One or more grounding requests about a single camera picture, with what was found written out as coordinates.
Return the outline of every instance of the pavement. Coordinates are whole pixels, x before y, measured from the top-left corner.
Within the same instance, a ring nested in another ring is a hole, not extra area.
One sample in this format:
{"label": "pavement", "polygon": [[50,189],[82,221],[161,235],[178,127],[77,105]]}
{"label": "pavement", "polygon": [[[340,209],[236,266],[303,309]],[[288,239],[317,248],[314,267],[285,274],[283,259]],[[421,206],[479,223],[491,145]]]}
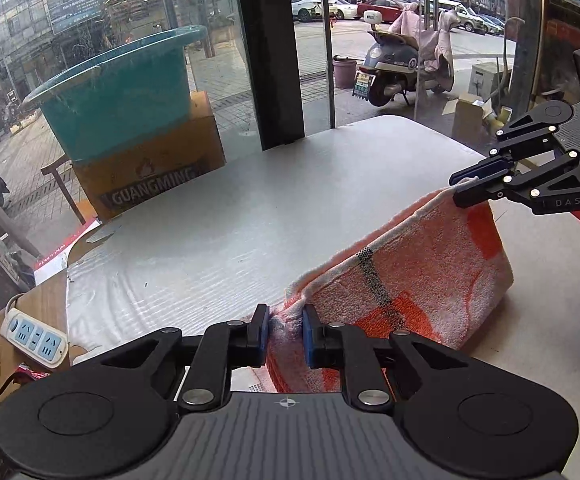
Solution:
{"label": "pavement", "polygon": [[[374,39],[368,34],[369,25],[361,20],[337,22],[331,29],[333,54],[363,59]],[[304,105],[306,135],[329,128],[328,89],[326,84],[326,55],[321,23],[296,23],[294,26],[299,76]],[[408,99],[395,97],[382,108],[353,98],[349,89],[335,90],[336,124],[341,126],[377,115],[406,116],[449,134],[451,121],[441,116],[448,99],[467,91],[472,66],[476,63],[501,62],[503,40],[494,36],[479,36],[464,30],[451,33],[454,53],[455,85],[452,92],[441,96],[428,93],[416,102],[414,94]],[[508,42],[508,59],[512,66],[515,43]],[[236,43],[227,41],[215,46],[216,55],[206,59],[202,50],[188,48],[190,65],[188,78],[191,89],[208,93],[219,134],[228,162],[260,151],[256,117],[248,72]],[[8,134],[0,142],[0,175],[11,193],[6,212],[14,223],[31,238],[38,248],[47,253],[74,230],[74,219],[67,201],[51,176],[42,176],[40,168],[64,154],[52,134],[48,122],[41,115],[34,123],[15,135]],[[86,198],[83,189],[72,174],[69,164],[60,168],[64,182],[76,202]]]}

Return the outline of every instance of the scooter seat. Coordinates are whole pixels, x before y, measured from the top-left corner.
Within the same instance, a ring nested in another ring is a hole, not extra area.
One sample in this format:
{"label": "scooter seat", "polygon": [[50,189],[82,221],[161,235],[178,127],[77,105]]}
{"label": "scooter seat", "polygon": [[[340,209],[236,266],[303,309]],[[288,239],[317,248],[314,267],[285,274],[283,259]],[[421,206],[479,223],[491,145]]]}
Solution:
{"label": "scooter seat", "polygon": [[397,34],[396,32],[387,32],[387,31],[380,31],[378,32],[381,36],[389,36],[391,38],[398,38],[399,40],[403,41],[407,46],[411,46],[415,50],[419,49],[419,43],[417,43],[417,38],[413,36],[406,36],[404,34]]}

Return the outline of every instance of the white table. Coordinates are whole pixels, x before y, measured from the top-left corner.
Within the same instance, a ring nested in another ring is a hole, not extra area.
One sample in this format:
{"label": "white table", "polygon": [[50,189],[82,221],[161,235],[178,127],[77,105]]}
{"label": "white table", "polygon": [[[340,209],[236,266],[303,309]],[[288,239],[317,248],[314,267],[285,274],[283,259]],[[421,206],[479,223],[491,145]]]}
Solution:
{"label": "white table", "polygon": [[[114,234],[68,270],[70,341],[95,354],[278,303],[306,270],[480,159],[383,116],[231,162],[104,227]],[[493,210],[515,284],[467,349],[559,392],[580,423],[580,223],[507,200]],[[580,436],[565,473],[580,478]]]}

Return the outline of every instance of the silver pin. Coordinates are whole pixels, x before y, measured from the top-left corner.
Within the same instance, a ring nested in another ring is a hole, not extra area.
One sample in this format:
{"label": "silver pin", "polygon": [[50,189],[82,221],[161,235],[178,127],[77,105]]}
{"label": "silver pin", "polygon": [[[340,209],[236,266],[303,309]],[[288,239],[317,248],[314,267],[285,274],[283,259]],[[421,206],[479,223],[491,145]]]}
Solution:
{"label": "silver pin", "polygon": [[211,402],[214,399],[214,395],[210,390],[206,390],[204,388],[194,388],[193,390],[186,391],[181,399],[186,404],[200,406],[202,404]]}
{"label": "silver pin", "polygon": [[379,406],[390,400],[390,395],[381,390],[364,390],[359,394],[359,400],[366,406]]}

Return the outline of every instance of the power strip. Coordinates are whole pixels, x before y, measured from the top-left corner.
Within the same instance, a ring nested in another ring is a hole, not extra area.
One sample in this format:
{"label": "power strip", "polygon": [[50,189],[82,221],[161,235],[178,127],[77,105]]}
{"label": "power strip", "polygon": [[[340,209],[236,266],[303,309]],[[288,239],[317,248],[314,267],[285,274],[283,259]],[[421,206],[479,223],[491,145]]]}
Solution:
{"label": "power strip", "polygon": [[67,335],[16,308],[6,308],[0,334],[46,368],[57,368],[68,354]]}

